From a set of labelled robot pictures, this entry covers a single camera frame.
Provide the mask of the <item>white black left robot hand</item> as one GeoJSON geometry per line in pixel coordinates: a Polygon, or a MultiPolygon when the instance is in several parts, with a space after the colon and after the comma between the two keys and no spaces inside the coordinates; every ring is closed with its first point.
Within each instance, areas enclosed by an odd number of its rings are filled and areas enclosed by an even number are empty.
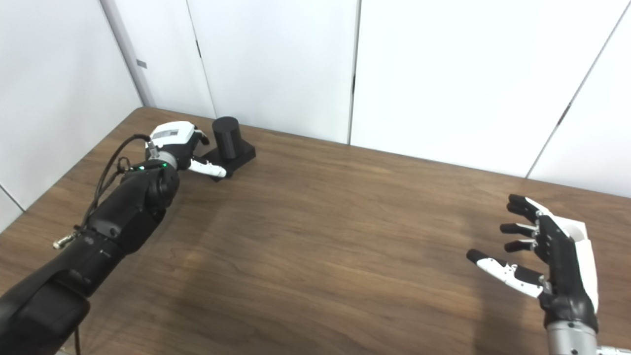
{"type": "Polygon", "coordinates": [[[152,146],[145,146],[147,160],[163,160],[177,171],[191,170],[218,179],[230,177],[222,166],[195,155],[198,144],[208,145],[208,136],[189,121],[173,121],[156,126],[151,135],[152,146]]]}

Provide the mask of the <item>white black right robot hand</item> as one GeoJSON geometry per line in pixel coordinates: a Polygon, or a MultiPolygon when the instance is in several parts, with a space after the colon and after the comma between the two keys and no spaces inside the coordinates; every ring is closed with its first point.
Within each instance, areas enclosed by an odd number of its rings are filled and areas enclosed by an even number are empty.
{"type": "Polygon", "coordinates": [[[531,251],[548,266],[548,274],[470,249],[466,258],[501,283],[539,300],[544,324],[579,322],[599,331],[597,272],[591,241],[580,229],[571,233],[559,216],[526,196],[509,195],[507,211],[529,224],[502,224],[504,234],[521,240],[505,244],[506,252],[531,251]]]}

